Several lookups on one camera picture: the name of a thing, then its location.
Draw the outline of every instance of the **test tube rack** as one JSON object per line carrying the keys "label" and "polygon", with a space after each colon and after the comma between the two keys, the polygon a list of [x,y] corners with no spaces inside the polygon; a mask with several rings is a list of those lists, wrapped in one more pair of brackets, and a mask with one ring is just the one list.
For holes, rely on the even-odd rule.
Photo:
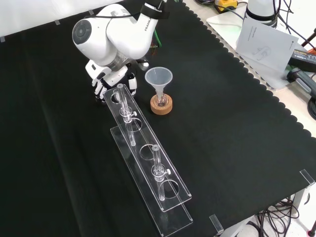
{"label": "test tube rack", "polygon": [[184,202],[191,194],[127,87],[104,93],[117,122],[111,134],[162,237],[193,222]]}

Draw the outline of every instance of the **test tube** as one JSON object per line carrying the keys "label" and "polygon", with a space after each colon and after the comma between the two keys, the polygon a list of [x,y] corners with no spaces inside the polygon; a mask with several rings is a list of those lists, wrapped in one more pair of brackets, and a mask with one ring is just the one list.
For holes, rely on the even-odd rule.
{"label": "test tube", "polygon": [[162,171],[159,146],[153,145],[152,150],[153,150],[153,155],[154,155],[154,166],[155,166],[154,172],[159,174]]}
{"label": "test tube", "polygon": [[118,84],[117,88],[118,88],[120,104],[121,104],[121,107],[122,107],[122,114],[124,116],[127,116],[130,111],[129,111],[128,105],[127,105],[127,100],[126,100],[126,96],[125,96],[125,92],[124,92],[124,86],[123,86],[123,84]]}
{"label": "test tube", "polygon": [[136,141],[135,141],[134,132],[133,132],[133,128],[132,128],[132,122],[133,121],[126,123],[126,130],[128,133],[128,137],[129,137],[129,141],[130,141],[131,146],[135,147]]}
{"label": "test tube", "polygon": [[158,195],[159,200],[164,201],[164,186],[163,186],[163,180],[164,180],[164,169],[161,165],[161,158],[160,158],[160,151],[158,145],[153,145],[153,156],[154,156],[154,174],[155,174],[155,180],[157,181],[158,185]]}

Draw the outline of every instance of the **black cable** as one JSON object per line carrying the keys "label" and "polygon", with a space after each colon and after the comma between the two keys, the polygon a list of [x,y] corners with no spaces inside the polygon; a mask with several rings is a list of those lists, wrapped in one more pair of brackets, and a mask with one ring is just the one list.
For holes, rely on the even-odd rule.
{"label": "black cable", "polygon": [[285,0],[283,0],[283,2],[285,3],[285,5],[286,5],[287,9],[289,9],[289,11],[290,11],[291,13],[294,13],[294,12],[290,9],[290,6],[289,6],[289,5],[287,5],[287,2],[286,2]]}
{"label": "black cable", "polygon": [[90,15],[90,16],[85,16],[84,19],[86,19],[86,18],[107,18],[107,19],[127,18],[127,17],[131,17],[131,16],[136,16],[138,14],[140,14],[140,12],[130,14],[130,15],[125,15],[125,16],[95,16],[95,15]]}
{"label": "black cable", "polygon": [[280,9],[280,11],[285,11],[285,12],[289,12],[289,13],[294,13],[294,12],[292,12],[292,11],[287,11],[287,10],[284,10],[284,9]]}
{"label": "black cable", "polygon": [[311,98],[307,104],[308,113],[316,120],[316,99]]}
{"label": "black cable", "polygon": [[295,32],[299,37],[301,37],[303,40],[305,40],[315,51],[316,51],[316,48],[311,44],[311,42],[309,42],[306,38],[304,38],[301,34],[299,34],[296,30],[294,30],[292,27],[290,27],[284,20],[283,18],[279,15],[278,16],[280,18],[280,20],[285,24],[287,25],[293,32]]}
{"label": "black cable", "polygon": [[277,16],[280,13],[281,0],[278,1],[278,8],[277,9],[276,9],[276,2],[275,2],[275,0],[273,0],[272,2],[273,2],[273,10],[275,11],[275,16]]}
{"label": "black cable", "polygon": [[308,196],[307,196],[307,201],[304,203],[304,205],[306,205],[309,201],[310,201],[310,199],[311,199],[311,194],[310,193],[308,193]]}
{"label": "black cable", "polygon": [[[292,0],[290,0],[290,4],[289,4],[289,5],[286,4],[287,9],[288,9],[289,11],[291,10],[291,4],[292,4]],[[288,19],[288,12],[287,12],[287,14],[286,14],[286,24],[287,24],[287,19]],[[286,29],[285,29],[285,30],[288,30],[288,32],[289,32],[290,35],[291,35],[291,31],[290,31],[288,25],[286,26]]]}
{"label": "black cable", "polygon": [[[276,205],[271,206],[272,208],[275,208],[276,210],[270,210],[270,207],[259,212],[256,216],[258,218],[259,224],[256,225],[255,223],[249,221],[247,224],[253,226],[256,228],[256,230],[259,233],[259,237],[268,237],[267,233],[264,230],[264,219],[267,218],[268,223],[270,224],[271,228],[274,230],[274,232],[277,234],[278,237],[280,235],[283,235],[282,237],[286,237],[286,234],[288,232],[288,229],[291,224],[292,219],[296,219],[299,217],[299,212],[297,208],[293,205],[293,201],[289,198],[287,198],[286,201],[280,201]],[[292,209],[295,209],[298,213],[297,217],[292,217]],[[275,221],[276,219],[281,223],[282,229],[280,227],[278,228]]]}

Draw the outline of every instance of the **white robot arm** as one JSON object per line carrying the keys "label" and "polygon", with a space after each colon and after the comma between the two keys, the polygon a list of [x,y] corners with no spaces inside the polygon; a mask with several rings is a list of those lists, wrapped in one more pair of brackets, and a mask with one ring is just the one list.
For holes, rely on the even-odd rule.
{"label": "white robot arm", "polygon": [[[86,70],[96,86],[95,94],[115,86],[126,74],[131,60],[142,58],[149,50],[158,19],[166,19],[166,0],[147,0],[138,21],[119,4],[103,8],[97,16],[82,19],[73,29],[76,47],[90,59]],[[129,79],[136,92],[136,78]]]}
{"label": "white robot arm", "polygon": [[249,0],[245,17],[275,28],[279,9],[280,0]]}

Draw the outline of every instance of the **funnel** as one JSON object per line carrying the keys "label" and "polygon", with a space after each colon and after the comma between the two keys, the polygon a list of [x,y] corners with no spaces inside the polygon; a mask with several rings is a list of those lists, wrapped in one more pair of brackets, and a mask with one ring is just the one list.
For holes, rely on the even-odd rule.
{"label": "funnel", "polygon": [[157,96],[154,101],[157,106],[165,106],[168,98],[163,94],[164,87],[172,80],[172,72],[163,67],[149,69],[145,74],[145,80],[156,89]]}

